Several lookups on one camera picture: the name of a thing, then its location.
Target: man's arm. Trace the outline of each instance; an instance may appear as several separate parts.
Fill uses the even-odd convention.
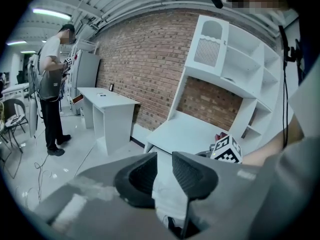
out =
[[[295,115],[293,115],[290,124],[288,125],[288,145],[302,140],[304,134],[298,123]],[[282,151],[284,146],[283,130],[279,132],[272,140],[261,148],[251,152],[243,158],[242,163],[245,165],[262,166],[267,159],[272,155],[278,154]]]
[[[51,56],[45,57],[43,61],[43,69],[45,71],[61,70],[65,67],[65,63],[56,63]]]

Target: white floor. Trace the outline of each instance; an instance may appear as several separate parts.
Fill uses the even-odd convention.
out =
[[[60,157],[48,156],[43,168],[40,199],[43,200],[63,184],[71,180],[78,167],[92,148],[90,154],[84,161],[78,173],[102,164],[131,156],[143,154],[144,149],[133,142],[118,149],[107,156],[95,143],[94,129],[86,129],[80,116],[72,116],[65,99],[62,100],[61,124],[63,134],[70,134],[72,139],[62,146],[65,154]],[[39,204],[39,173],[40,169],[35,168],[35,163],[42,164],[47,156],[45,126],[42,119],[39,119],[36,139],[30,137],[27,125],[15,132],[16,139],[20,144],[23,154],[17,147],[11,148],[12,153],[0,142],[2,158],[6,159],[4,177],[15,200],[24,207],[33,210]]]

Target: red object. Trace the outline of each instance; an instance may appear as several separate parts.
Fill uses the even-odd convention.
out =
[[[224,133],[224,132],[221,132],[220,135],[216,134],[215,137],[214,137],[215,138],[215,142],[217,142],[218,140],[221,140],[222,138],[224,138],[226,136],[227,136],[227,134]]]

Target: refrigerator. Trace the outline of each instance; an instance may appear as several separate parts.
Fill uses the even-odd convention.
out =
[[[79,50],[74,56],[74,62],[70,68],[71,76],[71,99],[80,93],[78,87],[95,87],[100,57],[84,50]],[[80,110],[71,107],[75,115],[80,114]]]

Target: fluorescent light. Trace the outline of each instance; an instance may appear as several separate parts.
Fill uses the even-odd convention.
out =
[[[32,11],[35,14],[50,15],[50,16],[59,17],[59,18],[62,18],[62,19],[68,20],[68,21],[71,19],[71,17],[69,15],[67,15],[67,14],[63,14],[63,13],[52,11],[52,10],[45,10],[45,9],[37,9],[37,8],[35,8]]]
[[[13,46],[13,45],[21,45],[21,44],[26,44],[26,41],[15,41],[15,42],[7,42],[6,44],[8,46]]]
[[[22,54],[35,54],[36,51],[35,50],[23,50],[21,51]]]

